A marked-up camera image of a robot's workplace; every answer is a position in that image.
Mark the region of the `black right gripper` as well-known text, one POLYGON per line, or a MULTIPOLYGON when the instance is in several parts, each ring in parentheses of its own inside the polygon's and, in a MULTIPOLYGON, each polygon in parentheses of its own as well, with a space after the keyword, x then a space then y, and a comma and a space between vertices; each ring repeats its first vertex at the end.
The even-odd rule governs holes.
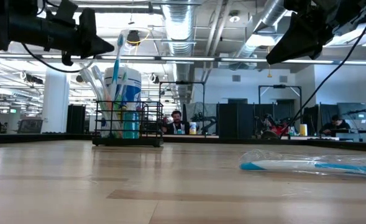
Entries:
POLYGON ((366 15, 366 0, 284 0, 292 12, 284 36, 266 56, 270 65, 319 57, 334 32, 351 29, 366 15))

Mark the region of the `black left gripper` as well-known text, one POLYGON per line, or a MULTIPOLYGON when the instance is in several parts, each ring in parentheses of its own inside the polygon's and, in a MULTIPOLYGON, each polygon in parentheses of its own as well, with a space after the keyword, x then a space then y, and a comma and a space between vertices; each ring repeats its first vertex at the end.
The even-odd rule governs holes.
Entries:
POLYGON ((114 46, 97 35, 96 15, 92 8, 84 8, 76 24, 73 16, 75 3, 62 0, 57 16, 46 18, 9 15, 8 34, 14 42, 62 51, 62 63, 72 66, 71 57, 88 58, 114 51, 114 46))

